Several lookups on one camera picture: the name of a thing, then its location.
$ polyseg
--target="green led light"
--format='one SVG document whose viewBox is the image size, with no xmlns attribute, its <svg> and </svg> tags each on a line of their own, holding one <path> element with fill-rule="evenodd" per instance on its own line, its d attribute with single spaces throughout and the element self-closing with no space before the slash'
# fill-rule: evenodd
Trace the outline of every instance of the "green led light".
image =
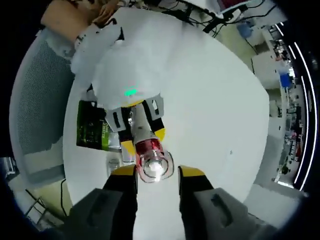
<svg viewBox="0 0 320 240">
<path fill-rule="evenodd" d="M 125 96 L 134 95 L 137 93 L 137 89 L 130 89 L 124 93 Z"/>
</svg>

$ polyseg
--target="round white table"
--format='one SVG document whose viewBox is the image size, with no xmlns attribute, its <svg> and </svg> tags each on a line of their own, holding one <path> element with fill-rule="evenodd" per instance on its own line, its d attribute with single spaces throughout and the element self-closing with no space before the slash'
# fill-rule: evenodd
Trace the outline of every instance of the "round white table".
<svg viewBox="0 0 320 240">
<path fill-rule="evenodd" d="M 222 187 L 243 202 L 265 150 L 269 97 L 236 55 L 200 29 L 142 9 L 120 8 L 114 17 L 126 41 L 143 37 L 155 54 L 171 52 L 161 96 L 163 145 L 173 156 L 175 173 L 159 183 L 139 180 L 133 236 L 184 239 L 177 166 L 201 169 L 213 187 Z M 175 44 L 167 40 L 172 34 Z M 107 160 L 120 158 L 118 153 L 76 146 L 78 104 L 84 90 L 73 83 L 63 131 L 64 169 L 73 204 L 102 188 L 108 178 Z"/>
</svg>

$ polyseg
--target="green package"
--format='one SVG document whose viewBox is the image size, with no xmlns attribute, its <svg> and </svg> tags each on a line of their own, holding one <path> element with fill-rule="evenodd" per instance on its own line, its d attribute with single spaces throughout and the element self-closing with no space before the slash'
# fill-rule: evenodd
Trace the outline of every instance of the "green package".
<svg viewBox="0 0 320 240">
<path fill-rule="evenodd" d="M 95 102 L 80 101 L 78 105 L 76 145 L 84 148 L 110 151 L 110 127 L 105 119 L 106 112 Z"/>
</svg>

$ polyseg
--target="gray fabric chair back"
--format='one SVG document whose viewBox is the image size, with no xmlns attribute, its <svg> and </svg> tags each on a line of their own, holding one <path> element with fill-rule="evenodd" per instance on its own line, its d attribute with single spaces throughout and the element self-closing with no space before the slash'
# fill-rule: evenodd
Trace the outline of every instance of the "gray fabric chair back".
<svg viewBox="0 0 320 240">
<path fill-rule="evenodd" d="M 65 178 L 62 136 L 74 75 L 70 62 L 48 46 L 49 34 L 41 31 L 24 56 L 10 100 L 13 154 L 29 188 Z"/>
</svg>

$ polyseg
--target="person's arm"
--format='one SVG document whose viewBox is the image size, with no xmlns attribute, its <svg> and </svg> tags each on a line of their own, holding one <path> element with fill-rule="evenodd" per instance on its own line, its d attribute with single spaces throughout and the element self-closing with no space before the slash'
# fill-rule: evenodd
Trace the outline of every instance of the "person's arm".
<svg viewBox="0 0 320 240">
<path fill-rule="evenodd" d="M 86 15 L 66 0 L 53 0 L 44 12 L 41 24 L 73 43 L 90 25 Z"/>
</svg>

